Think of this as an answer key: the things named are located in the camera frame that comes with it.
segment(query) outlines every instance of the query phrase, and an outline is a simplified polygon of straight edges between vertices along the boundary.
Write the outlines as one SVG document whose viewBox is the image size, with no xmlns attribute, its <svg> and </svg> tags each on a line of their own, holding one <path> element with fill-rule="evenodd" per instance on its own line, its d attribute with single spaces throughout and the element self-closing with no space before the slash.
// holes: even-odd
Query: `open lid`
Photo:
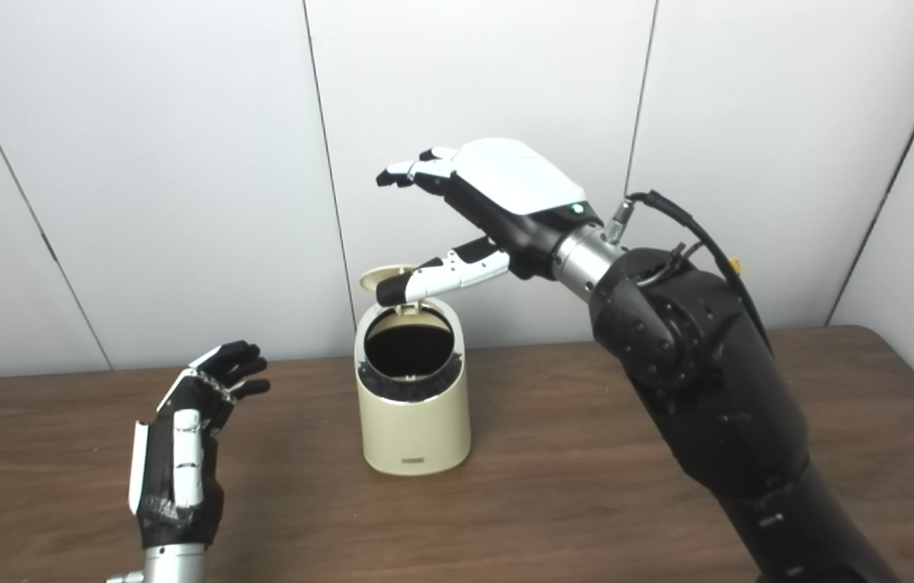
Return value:
<svg viewBox="0 0 914 583">
<path fill-rule="evenodd" d="M 378 284 L 389 277 L 409 273 L 415 269 L 417 269 L 416 266 L 380 266 L 380 268 L 374 268 L 364 273 L 363 277 L 359 278 L 359 286 L 367 289 L 368 292 L 374 292 L 378 288 Z"/>
</svg>

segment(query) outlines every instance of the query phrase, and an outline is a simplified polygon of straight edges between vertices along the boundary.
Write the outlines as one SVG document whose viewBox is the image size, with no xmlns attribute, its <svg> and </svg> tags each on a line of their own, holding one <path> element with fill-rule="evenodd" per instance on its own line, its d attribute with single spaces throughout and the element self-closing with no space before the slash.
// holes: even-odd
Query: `white finger segment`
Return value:
<svg viewBox="0 0 914 583">
<path fill-rule="evenodd" d="M 187 509 L 204 501 L 201 484 L 201 414 L 183 409 L 172 414 L 172 497 Z"/>
</svg>

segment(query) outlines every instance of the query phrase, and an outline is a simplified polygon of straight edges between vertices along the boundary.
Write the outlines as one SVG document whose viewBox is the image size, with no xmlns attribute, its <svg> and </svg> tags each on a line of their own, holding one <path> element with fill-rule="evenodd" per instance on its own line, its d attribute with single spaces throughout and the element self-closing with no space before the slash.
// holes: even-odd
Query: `beige trash can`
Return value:
<svg viewBox="0 0 914 583">
<path fill-rule="evenodd" d="M 370 270 L 369 292 L 416 269 Z M 419 476 L 460 465 L 471 450 L 464 335 L 457 314 L 428 298 L 383 309 L 374 305 L 356 330 L 356 389 L 363 456 L 386 474 Z"/>
</svg>

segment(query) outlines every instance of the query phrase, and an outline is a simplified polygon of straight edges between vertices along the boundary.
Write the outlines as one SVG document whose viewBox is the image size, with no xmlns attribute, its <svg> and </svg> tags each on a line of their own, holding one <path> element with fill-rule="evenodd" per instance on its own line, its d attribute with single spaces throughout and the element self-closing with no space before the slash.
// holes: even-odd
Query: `robotic finger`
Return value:
<svg viewBox="0 0 914 583">
<path fill-rule="evenodd" d="M 376 298 L 382 306 L 415 302 L 504 275 L 510 265 L 506 252 L 483 236 L 450 249 L 445 258 L 435 257 L 416 270 L 382 281 Z"/>
</svg>

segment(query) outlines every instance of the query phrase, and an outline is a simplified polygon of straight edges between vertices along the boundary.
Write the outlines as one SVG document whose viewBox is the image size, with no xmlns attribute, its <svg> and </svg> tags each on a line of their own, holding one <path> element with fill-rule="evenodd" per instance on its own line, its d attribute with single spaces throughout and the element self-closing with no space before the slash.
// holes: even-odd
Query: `robotic hand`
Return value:
<svg viewBox="0 0 914 583">
<path fill-rule="evenodd" d="M 560 281 L 589 304 L 594 338 L 622 362 L 676 461 L 716 497 L 765 579 L 899 583 L 810 462 L 806 422 L 751 296 L 686 211 L 657 192 L 628 195 L 604 228 L 582 188 L 507 139 L 436 147 L 376 180 L 440 195 L 486 233 L 382 281 L 378 303 L 412 302 L 506 270 Z M 620 246 L 638 202 L 699 242 L 671 251 Z M 692 265 L 701 247 L 722 277 Z"/>
<path fill-rule="evenodd" d="M 269 381 L 245 380 L 265 369 L 256 344 L 239 340 L 213 348 L 180 372 L 154 422 L 136 422 L 130 509 L 147 557 L 143 571 L 108 583 L 205 580 L 205 550 L 223 517 L 215 436 L 240 399 L 269 390 Z"/>
</svg>

